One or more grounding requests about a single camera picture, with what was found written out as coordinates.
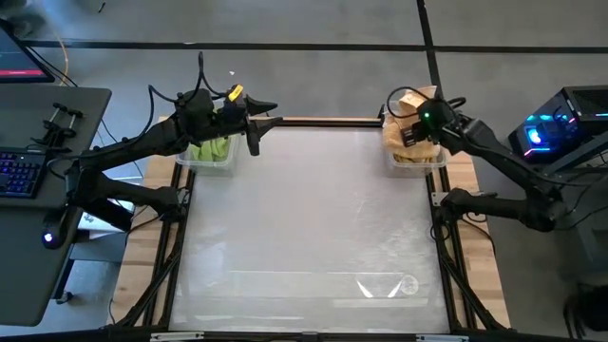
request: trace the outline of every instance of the rgb keyboard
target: rgb keyboard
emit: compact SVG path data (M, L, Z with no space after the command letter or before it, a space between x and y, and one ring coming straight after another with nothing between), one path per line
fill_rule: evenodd
M33 199L46 162L42 151L0 147L0 197Z

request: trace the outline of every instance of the concrete floor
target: concrete floor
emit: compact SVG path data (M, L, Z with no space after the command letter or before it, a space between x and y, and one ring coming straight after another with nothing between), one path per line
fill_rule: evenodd
M602 17L608 3L601 0L426 3L436 45L608 45L602 34L608 29ZM97 13L99 4L97 0L33 1L29 10L42 12L47 18L35 37L54 40L57 33L66 39L93 41L423 44L415 0L115 0L108 1L101 14ZM60 49L40 51L63 68ZM189 89L196 78L194 50L70 49L68 53L69 75L74 81L112 89L105 119L117 138L137 134L143 127L149 108L147 84L171 95ZM215 50L205 51L205 57L213 85L244 83L255 98L278 102L276 114L286 116L375 116L393 87L429 83L426 54L422 52ZM437 56L446 96L466 96L466 113L486 120L501 136L562 86L608 84L607 58L602 54ZM169 113L171 106L157 101L156 116ZM104 132L102 135L109 142ZM475 163L483 189L519 195L487 164ZM134 167L124 166L111 175L130 177L137 173ZM600 219L587 223L599 224ZM502 219L492 218L490 230L513 327L524 333L564 336L561 305L572 291L572 282L564 281L559 271L571 239L534 233ZM75 273L98 274L105 272L103 267L77 263ZM115 275L108 271L108 276L98 279L94 286L98 287L99 300L49 309L55 328L85 329L105 323ZM91 284L89 279L70 279L69 286L78 293L79 289L89 291ZM0 334L47 332L49 317L39 327L0 328ZM605 334L591 337L608 340Z

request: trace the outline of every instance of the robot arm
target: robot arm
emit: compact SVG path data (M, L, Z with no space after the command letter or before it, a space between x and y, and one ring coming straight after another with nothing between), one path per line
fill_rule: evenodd
M443 99L428 99L418 107L420 122L404 133L406 145L431 140L453 155L464 151L483 158L524 189L526 199L475 197L463 189L453 189L441 202L444 219L455 220L471 212L517 219L528 228L548 232L565 214L559 189L525 161L503 146L494 132L479 119L456 112Z
M186 151L190 143L200 146L234 134L246 135L251 155L257 156L261 137L282 121L282 118L250 120L251 116L276 108L276 104L243 95L241 85L234 85L228 91L222 108L214 108L211 94L203 88L180 95L180 99L188 100L175 102L173 115L140 136L123 138L103 148L95 147L74 158L66 171L67 205L80 207L123 231L130 229L132 213L109 199L149 205L161 220L175 221L183 215L177 189L167 186L150 189L111 180L103 171L148 156L172 156ZM53 217L63 215L56 213ZM50 249L63 245L67 234L63 220L53 220L45 227L43 244Z

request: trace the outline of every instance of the white tabletop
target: white tabletop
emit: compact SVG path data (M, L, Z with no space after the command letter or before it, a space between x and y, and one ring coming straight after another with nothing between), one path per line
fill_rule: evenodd
M197 176L172 331L446 333L424 179L379 130L275 128Z

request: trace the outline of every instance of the monitor screen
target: monitor screen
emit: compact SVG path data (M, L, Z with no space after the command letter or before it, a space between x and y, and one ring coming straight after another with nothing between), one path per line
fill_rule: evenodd
M0 27L0 83L53 82L48 71Z

